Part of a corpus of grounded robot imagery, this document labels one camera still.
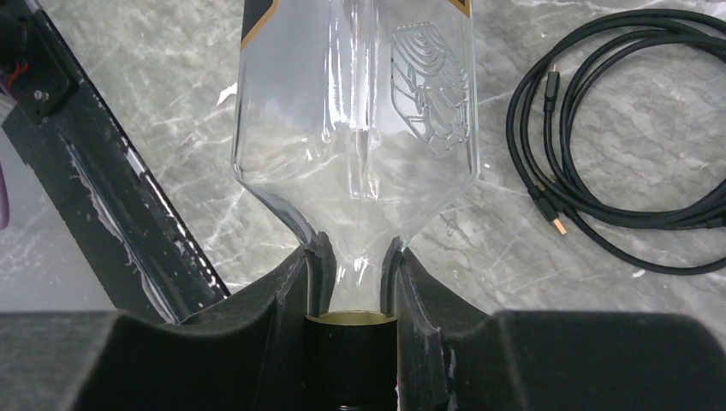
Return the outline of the clear bottle black cap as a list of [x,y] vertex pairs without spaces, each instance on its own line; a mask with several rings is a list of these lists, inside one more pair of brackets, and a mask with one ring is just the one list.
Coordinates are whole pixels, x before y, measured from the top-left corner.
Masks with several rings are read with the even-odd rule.
[[306,251],[301,408],[398,406],[396,282],[479,173],[469,1],[247,1],[232,170]]

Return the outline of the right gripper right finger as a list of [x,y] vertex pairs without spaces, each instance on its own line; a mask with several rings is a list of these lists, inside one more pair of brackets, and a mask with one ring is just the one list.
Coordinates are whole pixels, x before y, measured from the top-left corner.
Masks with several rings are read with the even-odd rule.
[[484,313],[410,251],[396,275],[404,410],[722,410],[725,352],[672,313]]

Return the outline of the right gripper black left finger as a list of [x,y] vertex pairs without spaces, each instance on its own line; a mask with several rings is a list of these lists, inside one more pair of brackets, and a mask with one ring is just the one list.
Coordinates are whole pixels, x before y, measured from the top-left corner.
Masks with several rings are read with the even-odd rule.
[[4,410],[298,410],[306,255],[179,325],[128,313],[5,313]]

